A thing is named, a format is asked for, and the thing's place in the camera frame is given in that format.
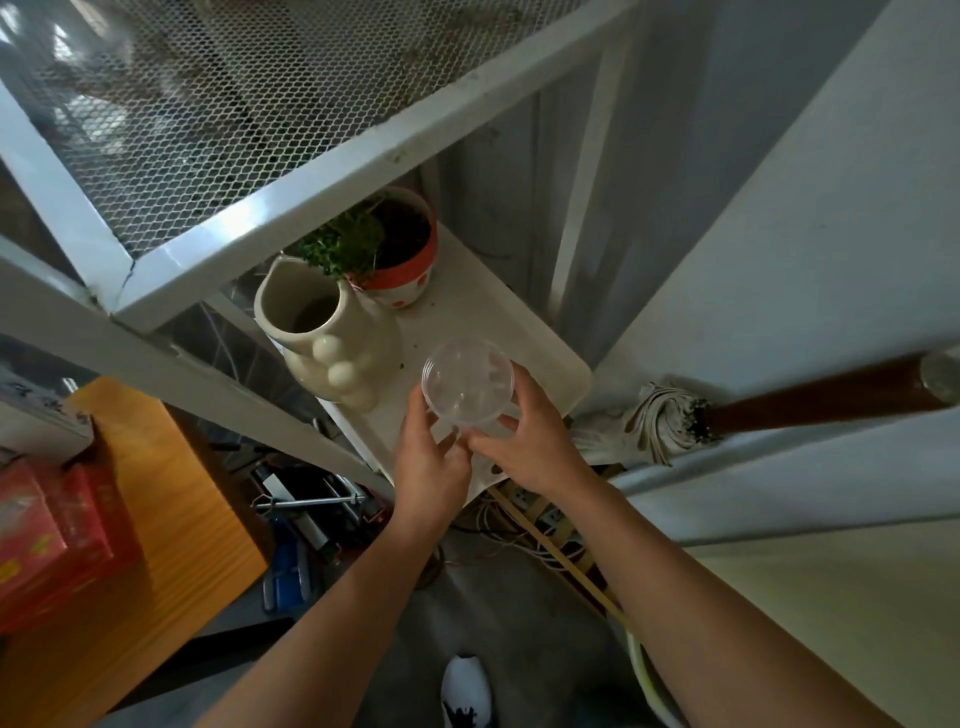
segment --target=metal mesh shelf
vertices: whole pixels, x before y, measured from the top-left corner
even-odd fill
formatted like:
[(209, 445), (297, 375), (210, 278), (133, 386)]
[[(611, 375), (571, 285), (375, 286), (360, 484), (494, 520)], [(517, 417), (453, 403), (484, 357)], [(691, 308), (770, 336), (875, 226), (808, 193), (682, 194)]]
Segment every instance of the metal mesh shelf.
[(0, 75), (133, 257), (583, 0), (20, 0)]

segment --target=gray floor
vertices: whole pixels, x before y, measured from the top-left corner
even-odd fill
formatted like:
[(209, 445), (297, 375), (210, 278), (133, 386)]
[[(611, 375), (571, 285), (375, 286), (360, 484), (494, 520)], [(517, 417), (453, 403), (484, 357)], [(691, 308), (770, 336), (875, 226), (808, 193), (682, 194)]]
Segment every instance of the gray floor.
[[(444, 573), (413, 595), (377, 669), (356, 728), (442, 726), (438, 689), (447, 660), (471, 653), (491, 678), (500, 728), (569, 725), (576, 691), (616, 684), (640, 697), (626, 653), (608, 625), (561, 580), (525, 554), (477, 536), (444, 539)], [(256, 592), (217, 620), (255, 616)], [(243, 674), (240, 667), (131, 706), (98, 728), (188, 726)]]

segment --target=white metal shelf frame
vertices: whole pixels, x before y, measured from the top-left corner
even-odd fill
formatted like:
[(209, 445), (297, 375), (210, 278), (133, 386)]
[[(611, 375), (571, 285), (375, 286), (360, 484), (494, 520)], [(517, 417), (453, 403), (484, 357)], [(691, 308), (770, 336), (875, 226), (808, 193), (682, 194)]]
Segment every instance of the white metal shelf frame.
[[(0, 330), (381, 493), (386, 481), (229, 377), (147, 336), (376, 189), (427, 162), (574, 66), (601, 55), (551, 286), (564, 301), (582, 226), (609, 166), (608, 130), (643, 27), (641, 0), (589, 0), (464, 78), (308, 161), (134, 260), (0, 84), (4, 160), (83, 280), (0, 240)], [(59, 316), (57, 309), (64, 315)], [(235, 325), (257, 338), (251, 322)]]
[[(134, 260), (70, 177), (9, 90), (0, 87), (9, 166), (98, 302), (151, 331), (384, 184), (603, 52), (588, 135), (571, 196), (586, 214), (605, 129), (619, 94), (624, 46), (639, 0), (591, 0), (450, 85), (308, 161), (200, 225)], [(568, 279), (579, 239), (571, 219), (560, 260)], [(560, 285), (556, 280), (554, 290)]]

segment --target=green plant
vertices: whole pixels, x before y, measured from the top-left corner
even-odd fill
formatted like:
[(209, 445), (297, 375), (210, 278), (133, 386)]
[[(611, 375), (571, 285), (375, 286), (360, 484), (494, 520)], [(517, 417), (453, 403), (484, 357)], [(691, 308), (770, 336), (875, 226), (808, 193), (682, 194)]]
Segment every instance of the green plant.
[(357, 203), (302, 237), (297, 241), (300, 257), (335, 279), (350, 276), (357, 283), (369, 279), (386, 236), (372, 214), (381, 199)]

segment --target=white ceramic pitcher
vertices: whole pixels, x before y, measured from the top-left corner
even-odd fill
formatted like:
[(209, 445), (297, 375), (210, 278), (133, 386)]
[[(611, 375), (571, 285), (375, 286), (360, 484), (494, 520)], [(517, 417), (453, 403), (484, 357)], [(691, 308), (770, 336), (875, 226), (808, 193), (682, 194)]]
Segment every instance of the white ceramic pitcher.
[(257, 289), (253, 316), (283, 347), (296, 380), (322, 400), (369, 412), (399, 369), (393, 312), (298, 257), (274, 260)]

